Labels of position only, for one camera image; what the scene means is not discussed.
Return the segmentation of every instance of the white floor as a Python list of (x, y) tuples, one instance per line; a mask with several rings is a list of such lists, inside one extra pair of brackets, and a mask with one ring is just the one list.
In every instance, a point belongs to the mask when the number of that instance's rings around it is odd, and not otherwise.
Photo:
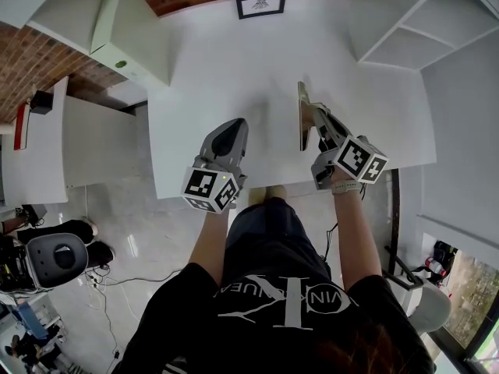
[[(88, 215), (99, 227), (99, 239), (116, 251), (109, 277), (161, 279), (182, 268), (199, 234), (204, 213), (190, 209), (180, 198), (158, 200), (154, 191), (148, 143), (147, 109), (138, 108), (140, 178), (87, 187)], [(333, 200), (328, 192), (317, 193), (313, 183), (286, 186), (292, 205), (319, 254), (326, 248), (326, 230), (335, 223)], [(391, 182), (383, 177), (367, 189), (366, 214), (382, 261), (383, 245), (391, 239)], [(56, 225), (86, 213), (85, 190), (72, 189), (69, 202), (47, 206), (45, 225)], [(342, 283), (337, 232), (328, 262), (333, 280)], [(115, 346), (104, 315), (104, 298), (86, 286), (84, 277), (50, 293), (52, 303), (69, 331), (63, 351), (88, 372), (105, 374)], [(133, 335), (147, 301), (160, 284), (130, 281), (123, 286), (100, 289), (107, 299), (107, 313), (120, 353)]]

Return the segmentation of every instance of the equipment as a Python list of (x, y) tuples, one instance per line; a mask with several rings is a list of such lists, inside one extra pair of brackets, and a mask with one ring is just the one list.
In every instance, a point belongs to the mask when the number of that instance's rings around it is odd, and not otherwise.
[(204, 139), (194, 165), (187, 168), (182, 197), (193, 208), (222, 213), (242, 188), (239, 164), (246, 153), (248, 123), (238, 118), (218, 126)]
[(320, 154), (312, 165), (317, 189), (331, 188), (334, 166), (339, 166), (361, 183), (373, 184), (380, 177), (388, 158), (369, 144), (365, 136), (354, 137), (322, 103), (310, 103), (304, 82), (298, 82), (300, 150), (308, 147), (310, 129), (319, 133)]

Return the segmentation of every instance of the white desk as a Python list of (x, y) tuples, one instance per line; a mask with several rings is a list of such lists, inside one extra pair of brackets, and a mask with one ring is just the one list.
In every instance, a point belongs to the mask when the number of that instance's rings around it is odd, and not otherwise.
[(352, 132), (366, 135), (388, 168), (436, 160), (421, 74), (359, 65), (349, 50), (347, 0), (286, 0), (284, 14), (239, 20), (232, 0), (176, 12), (171, 85), (149, 93), (150, 148), (158, 198), (178, 196), (186, 167), (222, 122), (249, 123), (246, 187), (312, 180), (314, 130), (299, 151), (297, 83)]
[(49, 113), (30, 114), (25, 150), (2, 137), (8, 206), (63, 203), (72, 187), (138, 176), (135, 117), (66, 96), (67, 84), (55, 84)]

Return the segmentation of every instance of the black box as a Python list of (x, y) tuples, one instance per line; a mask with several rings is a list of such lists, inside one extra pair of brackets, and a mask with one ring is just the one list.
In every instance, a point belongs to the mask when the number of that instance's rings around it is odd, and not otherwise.
[(53, 94), (45, 93), (44, 91), (37, 91), (30, 102), (30, 113), (41, 115), (47, 114), (48, 112), (52, 111), (53, 100)]

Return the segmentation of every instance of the picture frame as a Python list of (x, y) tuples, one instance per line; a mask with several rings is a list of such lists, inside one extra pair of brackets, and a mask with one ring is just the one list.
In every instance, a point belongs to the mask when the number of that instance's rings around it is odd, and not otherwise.
[(235, 0), (239, 19), (282, 14), (286, 0)]

